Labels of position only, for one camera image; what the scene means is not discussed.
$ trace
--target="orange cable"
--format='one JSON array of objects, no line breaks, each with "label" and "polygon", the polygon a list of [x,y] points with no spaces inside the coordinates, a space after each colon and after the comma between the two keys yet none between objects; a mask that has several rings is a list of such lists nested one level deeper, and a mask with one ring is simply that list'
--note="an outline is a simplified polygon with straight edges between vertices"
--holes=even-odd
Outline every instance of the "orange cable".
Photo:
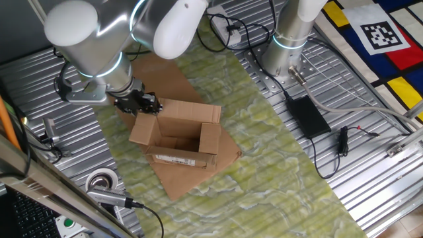
[{"label": "orange cable", "polygon": [[22,150],[20,148],[18,138],[16,137],[15,130],[13,129],[12,121],[9,116],[9,113],[7,112],[5,103],[3,102],[3,99],[0,96],[0,119],[3,123],[3,126],[6,131],[7,138],[9,141],[18,149]]}]

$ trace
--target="red square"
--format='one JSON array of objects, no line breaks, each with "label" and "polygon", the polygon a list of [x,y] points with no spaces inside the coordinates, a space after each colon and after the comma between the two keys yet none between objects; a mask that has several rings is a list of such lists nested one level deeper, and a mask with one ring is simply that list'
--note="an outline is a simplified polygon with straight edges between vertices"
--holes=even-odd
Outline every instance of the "red square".
[{"label": "red square", "polygon": [[396,50],[394,52],[387,52],[386,54],[392,60],[392,62],[399,69],[406,69],[410,66],[415,65],[423,61],[423,51],[410,39],[404,32],[399,28],[399,31],[404,36],[405,40],[410,44],[410,47],[403,50]]}]

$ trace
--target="gray cable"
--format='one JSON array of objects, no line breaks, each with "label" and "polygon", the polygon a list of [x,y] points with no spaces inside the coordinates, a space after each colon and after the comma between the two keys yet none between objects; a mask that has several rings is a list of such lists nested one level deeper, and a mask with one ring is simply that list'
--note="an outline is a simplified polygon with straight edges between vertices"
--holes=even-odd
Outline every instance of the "gray cable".
[{"label": "gray cable", "polygon": [[321,104],[311,93],[309,87],[307,86],[307,84],[303,85],[305,91],[307,92],[307,94],[309,95],[310,99],[319,107],[322,108],[323,110],[326,110],[328,112],[337,112],[337,113],[345,113],[345,112],[357,112],[357,111],[363,111],[363,110],[374,110],[374,111],[380,111],[380,112],[386,112],[388,114],[394,115],[398,118],[400,118],[401,120],[404,120],[405,122],[407,122],[408,124],[410,124],[413,128],[415,128],[416,130],[419,130],[420,128],[410,119],[407,118],[401,114],[399,114],[398,112],[394,112],[392,110],[389,110],[387,108],[380,108],[377,106],[361,106],[361,107],[357,107],[357,108],[345,108],[345,109],[335,109],[335,108],[329,108],[323,104]]}]

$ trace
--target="green button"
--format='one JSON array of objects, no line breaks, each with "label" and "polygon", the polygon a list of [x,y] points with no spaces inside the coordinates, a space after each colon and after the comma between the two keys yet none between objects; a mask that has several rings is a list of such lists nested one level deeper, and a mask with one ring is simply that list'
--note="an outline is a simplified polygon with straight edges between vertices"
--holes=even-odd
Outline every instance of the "green button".
[{"label": "green button", "polygon": [[68,228],[72,227],[74,224],[75,224],[75,222],[72,221],[69,218],[66,218],[65,223],[64,223],[65,227],[68,227]]}]

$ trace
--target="blue ring light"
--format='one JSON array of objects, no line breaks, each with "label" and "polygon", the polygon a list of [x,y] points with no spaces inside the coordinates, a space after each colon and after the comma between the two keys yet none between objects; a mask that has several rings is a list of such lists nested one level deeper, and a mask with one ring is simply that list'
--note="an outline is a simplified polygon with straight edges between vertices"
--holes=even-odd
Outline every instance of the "blue ring light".
[{"label": "blue ring light", "polygon": [[[132,28],[134,27],[134,18],[135,18],[135,14],[137,14],[137,12],[138,12],[139,8],[140,8],[140,7],[141,7],[141,5],[144,3],[144,1],[145,1],[145,0],[140,0],[140,1],[137,3],[137,5],[135,5],[134,9],[132,10],[131,17],[130,17],[130,32],[132,31]],[[135,39],[134,34],[132,34],[132,33],[131,33],[131,37],[132,37],[132,39],[134,39],[136,42],[138,42],[138,41]]]},{"label": "blue ring light", "polygon": [[300,49],[301,47],[303,47],[305,45],[305,43],[307,43],[307,41],[304,42],[304,44],[297,46],[297,47],[289,47],[289,46],[284,46],[283,44],[281,44],[280,42],[278,42],[278,40],[275,38],[275,35],[273,35],[273,40],[275,41],[275,43],[285,49],[289,49],[289,50],[296,50],[296,49]]},{"label": "blue ring light", "polygon": [[[119,63],[120,63],[120,61],[122,60],[122,56],[123,56],[124,54],[122,53],[122,52],[120,52],[120,54],[119,54],[119,59],[118,59],[118,61],[113,65],[113,67],[111,68],[111,69],[109,69],[108,71],[106,71],[106,72],[104,72],[104,73],[101,73],[101,74],[99,74],[99,75],[97,75],[96,77],[104,77],[104,76],[106,76],[106,75],[108,75],[109,73],[112,73],[118,66],[119,66]],[[85,76],[85,77],[88,77],[88,78],[92,78],[92,77],[94,77],[94,76],[92,76],[92,75],[86,75],[86,74],[84,74],[84,73],[82,73],[81,71],[79,71],[78,70],[78,72],[81,74],[81,75],[83,75],[83,76]]]}]

